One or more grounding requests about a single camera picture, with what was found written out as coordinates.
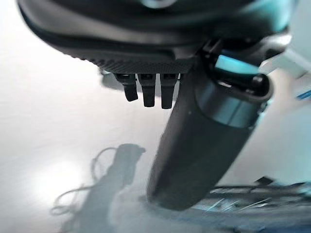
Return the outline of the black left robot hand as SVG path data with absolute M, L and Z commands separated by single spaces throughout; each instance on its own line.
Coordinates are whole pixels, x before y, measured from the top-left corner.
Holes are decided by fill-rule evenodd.
M 171 115 L 148 201 L 182 211 L 235 161 L 274 91 L 260 65 L 286 50 L 296 0 L 19 0 L 30 30 L 54 49 L 112 73 L 128 101 Z

